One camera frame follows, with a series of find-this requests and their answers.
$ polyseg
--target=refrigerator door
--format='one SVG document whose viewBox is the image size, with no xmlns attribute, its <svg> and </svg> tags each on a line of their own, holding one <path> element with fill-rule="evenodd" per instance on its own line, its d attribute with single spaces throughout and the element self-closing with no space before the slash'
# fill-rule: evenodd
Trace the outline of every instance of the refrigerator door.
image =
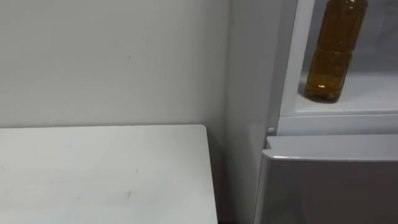
<svg viewBox="0 0 398 224">
<path fill-rule="evenodd" d="M 255 223 L 398 223 L 398 135 L 268 137 Z"/>
</svg>

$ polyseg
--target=white wall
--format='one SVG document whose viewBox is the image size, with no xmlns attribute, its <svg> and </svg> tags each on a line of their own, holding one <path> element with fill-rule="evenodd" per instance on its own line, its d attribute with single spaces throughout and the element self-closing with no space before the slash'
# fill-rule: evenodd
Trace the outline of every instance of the white wall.
<svg viewBox="0 0 398 224">
<path fill-rule="evenodd" d="M 0 127 L 203 123 L 223 142 L 228 0 L 0 1 Z"/>
</svg>

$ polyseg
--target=white cabinet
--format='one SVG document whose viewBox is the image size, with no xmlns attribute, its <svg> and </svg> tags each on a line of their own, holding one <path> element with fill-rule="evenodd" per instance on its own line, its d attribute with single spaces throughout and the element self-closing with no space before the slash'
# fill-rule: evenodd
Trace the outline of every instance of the white cabinet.
<svg viewBox="0 0 398 224">
<path fill-rule="evenodd" d="M 0 183 L 0 223 L 217 223 L 200 125 L 0 129 Z"/>
</svg>

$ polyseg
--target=plastic bottle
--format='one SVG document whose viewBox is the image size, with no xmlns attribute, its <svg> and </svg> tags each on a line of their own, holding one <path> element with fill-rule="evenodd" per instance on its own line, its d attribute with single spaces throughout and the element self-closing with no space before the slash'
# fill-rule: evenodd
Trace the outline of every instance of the plastic bottle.
<svg viewBox="0 0 398 224">
<path fill-rule="evenodd" d="M 329 0 L 304 89 L 309 100 L 338 101 L 367 7 L 367 0 Z"/>
</svg>

